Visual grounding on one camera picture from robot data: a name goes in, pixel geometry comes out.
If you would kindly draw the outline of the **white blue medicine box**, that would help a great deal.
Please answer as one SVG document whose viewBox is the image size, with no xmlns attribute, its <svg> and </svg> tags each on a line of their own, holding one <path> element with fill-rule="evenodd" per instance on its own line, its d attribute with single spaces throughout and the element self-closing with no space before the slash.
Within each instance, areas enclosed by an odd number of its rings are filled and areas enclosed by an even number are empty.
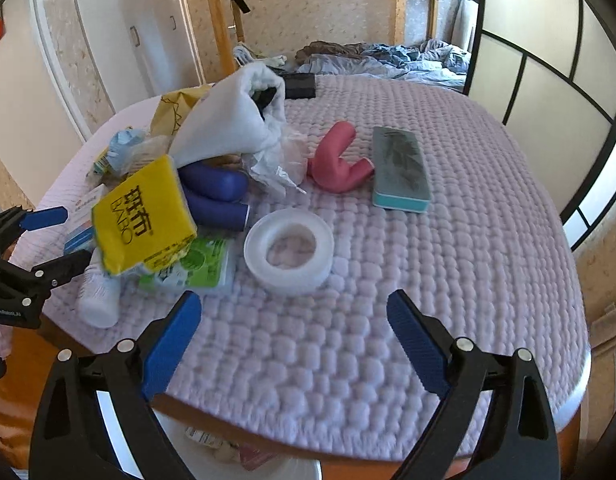
<svg viewBox="0 0 616 480">
<path fill-rule="evenodd" d="M 78 250 L 89 250 L 91 252 L 94 249 L 92 210 L 107 193 L 107 186 L 100 184 L 79 198 L 69 211 L 66 222 L 65 255 L 72 254 Z"/>
</svg>

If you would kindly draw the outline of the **white pill bottle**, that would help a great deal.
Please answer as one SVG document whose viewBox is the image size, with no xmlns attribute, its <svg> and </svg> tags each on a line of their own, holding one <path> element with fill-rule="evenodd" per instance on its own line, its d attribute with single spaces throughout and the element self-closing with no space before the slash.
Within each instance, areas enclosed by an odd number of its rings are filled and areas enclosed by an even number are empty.
<svg viewBox="0 0 616 480">
<path fill-rule="evenodd" d="M 120 295 L 120 278 L 106 272 L 102 266 L 102 253 L 95 248 L 76 297 L 80 318 L 96 328 L 116 325 L 120 318 Z"/>
</svg>

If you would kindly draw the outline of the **yellow green packet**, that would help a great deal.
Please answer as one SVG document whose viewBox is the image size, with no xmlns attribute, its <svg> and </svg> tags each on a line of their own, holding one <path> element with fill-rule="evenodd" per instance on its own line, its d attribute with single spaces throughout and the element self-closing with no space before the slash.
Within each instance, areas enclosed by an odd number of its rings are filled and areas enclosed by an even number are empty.
<svg viewBox="0 0 616 480">
<path fill-rule="evenodd" d="M 102 150 L 102 153 L 94 159 L 90 170 L 88 170 L 86 174 L 89 179 L 100 179 L 104 177 L 105 174 L 108 174 L 110 165 L 107 156 L 108 148 L 105 148 L 105 150 Z"/>
</svg>

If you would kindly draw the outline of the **yellow Babo tissue pack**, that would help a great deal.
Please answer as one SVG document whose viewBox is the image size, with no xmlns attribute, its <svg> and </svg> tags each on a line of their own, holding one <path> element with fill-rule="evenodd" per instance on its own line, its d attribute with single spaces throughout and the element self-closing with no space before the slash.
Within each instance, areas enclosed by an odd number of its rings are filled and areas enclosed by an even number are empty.
<svg viewBox="0 0 616 480">
<path fill-rule="evenodd" d="M 111 275 L 158 273 L 183 258 L 197 236 L 168 155 L 106 194 L 92 209 L 92 224 L 102 266 Z"/>
</svg>

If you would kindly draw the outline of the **green Doublemint gum bottle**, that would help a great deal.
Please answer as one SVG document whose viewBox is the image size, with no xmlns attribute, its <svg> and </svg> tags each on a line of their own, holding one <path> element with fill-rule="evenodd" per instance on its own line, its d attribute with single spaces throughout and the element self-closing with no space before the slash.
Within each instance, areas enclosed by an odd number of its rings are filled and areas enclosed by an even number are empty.
<svg viewBox="0 0 616 480">
<path fill-rule="evenodd" d="M 234 238 L 201 234 L 181 259 L 155 274 L 140 276 L 138 286 L 168 292 L 193 290 L 199 295 L 227 294 L 234 282 L 236 257 Z"/>
</svg>

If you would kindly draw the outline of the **white tape roll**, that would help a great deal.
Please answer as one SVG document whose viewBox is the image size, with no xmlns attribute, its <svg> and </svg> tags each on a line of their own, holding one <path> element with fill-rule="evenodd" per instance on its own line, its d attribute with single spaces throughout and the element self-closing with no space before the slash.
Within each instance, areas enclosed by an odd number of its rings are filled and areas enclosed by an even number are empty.
<svg viewBox="0 0 616 480">
<path fill-rule="evenodd" d="M 250 273 L 268 292 L 281 296 L 308 295 L 331 272 L 333 231 L 310 211 L 274 211 L 249 230 L 243 256 Z"/>
</svg>

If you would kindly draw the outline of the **white trash bin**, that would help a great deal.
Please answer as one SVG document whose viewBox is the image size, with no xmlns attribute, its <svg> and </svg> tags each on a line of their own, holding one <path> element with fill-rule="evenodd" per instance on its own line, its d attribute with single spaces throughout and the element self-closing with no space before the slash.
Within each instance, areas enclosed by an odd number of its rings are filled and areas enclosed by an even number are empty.
<svg viewBox="0 0 616 480">
<path fill-rule="evenodd" d="M 123 435 L 119 419 L 108 392 L 97 391 L 96 399 L 108 434 L 114 458 L 120 469 L 131 479 L 143 479 L 134 456 Z M 227 446 L 210 448 L 195 440 L 198 430 L 154 411 L 158 422 L 181 460 L 196 479 L 322 479 L 321 464 L 317 460 L 302 460 L 278 455 L 252 471 L 246 470 L 238 460 L 236 448 Z"/>
</svg>

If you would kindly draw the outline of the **clear snack packet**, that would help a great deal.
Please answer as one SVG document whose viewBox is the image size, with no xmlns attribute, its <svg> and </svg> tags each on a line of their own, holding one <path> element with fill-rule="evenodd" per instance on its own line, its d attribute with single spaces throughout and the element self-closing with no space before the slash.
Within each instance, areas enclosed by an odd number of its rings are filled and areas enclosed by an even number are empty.
<svg viewBox="0 0 616 480">
<path fill-rule="evenodd" d="M 128 162 L 129 168 L 146 166 L 157 158 L 166 155 L 170 144 L 170 136 L 148 136 L 139 144 L 132 146 Z"/>
</svg>

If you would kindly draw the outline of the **lavender quilted bed cover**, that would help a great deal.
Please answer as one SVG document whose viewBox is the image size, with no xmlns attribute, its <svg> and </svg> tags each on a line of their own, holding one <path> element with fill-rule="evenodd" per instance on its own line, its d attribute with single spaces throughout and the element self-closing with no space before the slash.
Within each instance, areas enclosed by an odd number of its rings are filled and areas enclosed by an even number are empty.
<svg viewBox="0 0 616 480">
<path fill-rule="evenodd" d="M 201 299 L 167 399 L 295 448 L 402 460 L 438 403 L 387 322 L 387 297 L 402 289 L 484 351 L 532 352 L 555 426 L 566 427 L 590 375 L 575 259 L 501 122 L 451 90 L 361 76 L 321 76 L 315 97 L 288 101 L 285 113 L 310 148 L 351 122 L 351 156 L 370 152 L 377 127 L 413 133 L 427 211 L 375 207 L 370 186 L 335 195 L 305 184 L 283 202 L 253 194 L 253 218 L 282 207 L 320 216 L 334 234 L 331 272 L 315 292 L 285 297 L 238 262 L 231 289 Z"/>
</svg>

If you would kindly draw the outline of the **dark blue foam roller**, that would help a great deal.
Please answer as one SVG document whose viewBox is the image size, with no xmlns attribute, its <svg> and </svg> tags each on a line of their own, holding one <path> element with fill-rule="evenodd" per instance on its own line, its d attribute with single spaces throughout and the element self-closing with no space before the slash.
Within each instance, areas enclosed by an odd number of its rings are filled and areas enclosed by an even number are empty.
<svg viewBox="0 0 616 480">
<path fill-rule="evenodd" d="M 193 162 L 178 170 L 189 211 L 198 226 L 242 232 L 250 207 L 249 179 L 242 171 Z"/>
</svg>

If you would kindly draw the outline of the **yellow paper bag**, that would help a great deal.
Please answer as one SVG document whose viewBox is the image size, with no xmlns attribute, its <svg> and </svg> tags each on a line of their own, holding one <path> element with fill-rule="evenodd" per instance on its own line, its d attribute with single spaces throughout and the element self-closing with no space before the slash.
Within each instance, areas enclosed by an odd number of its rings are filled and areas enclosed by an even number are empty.
<svg viewBox="0 0 616 480">
<path fill-rule="evenodd" d="M 210 91 L 210 84 L 184 88 L 163 94 L 152 116 L 151 136 L 175 136 L 194 106 Z"/>
</svg>

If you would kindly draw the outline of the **teal grey sponge block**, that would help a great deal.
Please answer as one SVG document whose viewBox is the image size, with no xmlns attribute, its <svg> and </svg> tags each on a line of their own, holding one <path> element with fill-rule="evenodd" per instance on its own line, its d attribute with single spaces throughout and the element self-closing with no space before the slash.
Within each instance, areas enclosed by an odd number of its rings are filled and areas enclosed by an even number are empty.
<svg viewBox="0 0 616 480">
<path fill-rule="evenodd" d="M 431 193 L 423 154 L 414 133 L 375 127 L 372 162 L 374 206 L 415 214 L 427 211 Z"/>
</svg>

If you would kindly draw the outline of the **white cloth bag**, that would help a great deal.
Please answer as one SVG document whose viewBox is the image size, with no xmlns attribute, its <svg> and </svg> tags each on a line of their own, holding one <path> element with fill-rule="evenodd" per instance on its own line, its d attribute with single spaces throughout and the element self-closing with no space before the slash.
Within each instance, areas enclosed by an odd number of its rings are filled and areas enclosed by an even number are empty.
<svg viewBox="0 0 616 480">
<path fill-rule="evenodd" d="M 285 81 L 261 62 L 217 82 L 174 136 L 175 166 L 224 156 L 249 155 L 278 144 L 286 125 Z"/>
</svg>

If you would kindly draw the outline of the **pink U-shaped foam piece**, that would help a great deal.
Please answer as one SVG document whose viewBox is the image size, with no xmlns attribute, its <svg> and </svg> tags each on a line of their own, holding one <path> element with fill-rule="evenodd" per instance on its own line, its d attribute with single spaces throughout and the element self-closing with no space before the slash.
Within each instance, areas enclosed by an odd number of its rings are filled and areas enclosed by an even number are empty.
<svg viewBox="0 0 616 480">
<path fill-rule="evenodd" d="M 344 151 L 356 136 L 355 126 L 350 122 L 337 122 L 325 133 L 308 160 L 308 176 L 319 188 L 335 194 L 348 193 L 373 176 L 371 159 L 362 157 L 354 164 L 343 159 Z"/>
</svg>

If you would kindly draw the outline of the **black flat box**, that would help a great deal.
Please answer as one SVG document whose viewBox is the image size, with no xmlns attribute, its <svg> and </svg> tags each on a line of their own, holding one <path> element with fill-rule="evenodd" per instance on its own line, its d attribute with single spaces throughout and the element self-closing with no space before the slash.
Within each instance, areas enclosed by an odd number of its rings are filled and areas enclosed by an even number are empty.
<svg viewBox="0 0 616 480">
<path fill-rule="evenodd" d="M 285 84 L 285 99 L 314 99 L 317 96 L 317 83 L 314 74 L 282 74 Z"/>
</svg>

